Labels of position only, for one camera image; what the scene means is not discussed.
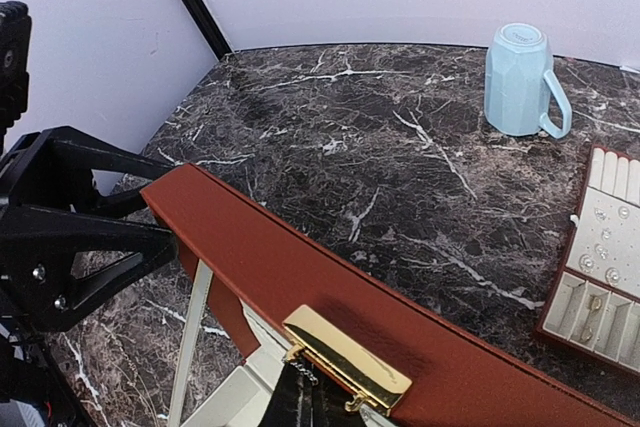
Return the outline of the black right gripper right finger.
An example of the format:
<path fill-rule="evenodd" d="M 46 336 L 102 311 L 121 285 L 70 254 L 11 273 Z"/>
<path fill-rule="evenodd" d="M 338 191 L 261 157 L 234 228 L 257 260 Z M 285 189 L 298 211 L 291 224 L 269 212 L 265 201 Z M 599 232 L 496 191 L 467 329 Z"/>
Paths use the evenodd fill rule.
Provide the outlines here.
<path fill-rule="evenodd" d="M 359 413 L 350 413 L 345 405 L 351 396 L 323 372 L 316 374 L 316 427 L 365 427 Z"/>

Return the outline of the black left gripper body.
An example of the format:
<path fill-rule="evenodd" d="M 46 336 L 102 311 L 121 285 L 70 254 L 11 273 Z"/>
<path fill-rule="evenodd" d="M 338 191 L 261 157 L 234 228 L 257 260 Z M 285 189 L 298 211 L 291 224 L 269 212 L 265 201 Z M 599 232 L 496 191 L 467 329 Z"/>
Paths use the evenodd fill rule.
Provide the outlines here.
<path fill-rule="evenodd" d="M 1 4 L 1 135 L 14 126 L 28 102 L 27 57 L 32 20 L 20 1 Z M 44 426 L 89 426 L 91 418 L 31 325 L 46 280 L 38 261 L 44 240 L 29 229 L 32 211 L 10 198 L 17 176 L 10 169 L 37 139 L 29 135 L 1 161 L 1 401 L 27 405 Z"/>

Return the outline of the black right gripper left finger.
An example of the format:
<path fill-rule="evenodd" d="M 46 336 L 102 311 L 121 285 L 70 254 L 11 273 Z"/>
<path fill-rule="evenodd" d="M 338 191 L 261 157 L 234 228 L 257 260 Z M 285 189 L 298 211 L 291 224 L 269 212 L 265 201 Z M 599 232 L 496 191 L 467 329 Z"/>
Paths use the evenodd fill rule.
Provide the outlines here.
<path fill-rule="evenodd" d="M 310 427 L 315 376 L 303 358 L 287 361 L 280 373 L 259 427 Z"/>

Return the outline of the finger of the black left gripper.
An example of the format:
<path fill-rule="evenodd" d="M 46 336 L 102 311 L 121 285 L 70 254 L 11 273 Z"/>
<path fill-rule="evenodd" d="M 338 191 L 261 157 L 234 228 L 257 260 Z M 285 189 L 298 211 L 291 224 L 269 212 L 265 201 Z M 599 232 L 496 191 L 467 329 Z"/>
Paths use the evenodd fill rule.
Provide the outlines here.
<path fill-rule="evenodd" d="M 105 196 L 95 183 L 96 171 L 154 181 L 172 169 L 70 126 L 47 129 L 22 136 L 1 160 L 1 205 L 122 218 L 146 207 L 140 190 Z"/>
<path fill-rule="evenodd" d="M 38 256 L 47 271 L 38 285 L 42 303 L 31 315 L 38 331 L 64 332 L 86 318 L 118 292 L 172 262 L 178 254 L 171 230 L 129 222 L 24 205 L 32 211 L 29 229 L 44 240 Z M 84 277 L 72 274 L 77 254 L 123 252 L 125 256 Z"/>

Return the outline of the red jewelry box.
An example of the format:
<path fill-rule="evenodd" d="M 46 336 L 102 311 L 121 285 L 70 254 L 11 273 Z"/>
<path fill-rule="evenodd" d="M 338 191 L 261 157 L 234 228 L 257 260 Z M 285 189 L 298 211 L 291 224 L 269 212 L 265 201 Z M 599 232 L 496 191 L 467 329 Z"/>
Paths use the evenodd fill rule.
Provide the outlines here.
<path fill-rule="evenodd" d="M 625 426 L 628 419 L 494 348 L 342 260 L 259 204 L 186 164 L 144 187 L 177 236 L 189 274 L 213 272 L 207 303 L 243 355 L 258 347 L 248 312 L 284 333 L 309 306 L 411 379 L 402 426 Z"/>

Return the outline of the red jewelry display tray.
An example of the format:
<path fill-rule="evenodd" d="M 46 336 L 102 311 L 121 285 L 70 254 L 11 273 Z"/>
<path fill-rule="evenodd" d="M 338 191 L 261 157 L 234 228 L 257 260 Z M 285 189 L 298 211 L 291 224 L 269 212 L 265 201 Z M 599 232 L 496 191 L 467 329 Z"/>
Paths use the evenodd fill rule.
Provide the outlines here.
<path fill-rule="evenodd" d="M 585 184 L 536 332 L 639 374 L 639 161 L 591 148 Z"/>

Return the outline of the light blue faceted mug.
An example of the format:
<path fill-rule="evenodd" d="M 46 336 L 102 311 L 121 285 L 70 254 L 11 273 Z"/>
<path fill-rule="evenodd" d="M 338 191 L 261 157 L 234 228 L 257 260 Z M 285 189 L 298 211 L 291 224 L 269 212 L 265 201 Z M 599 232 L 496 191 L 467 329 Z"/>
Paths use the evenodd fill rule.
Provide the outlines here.
<path fill-rule="evenodd" d="M 513 137 L 569 133 L 571 104 L 554 72 L 548 37 L 538 28 L 510 23 L 496 31 L 486 56 L 484 115 Z"/>

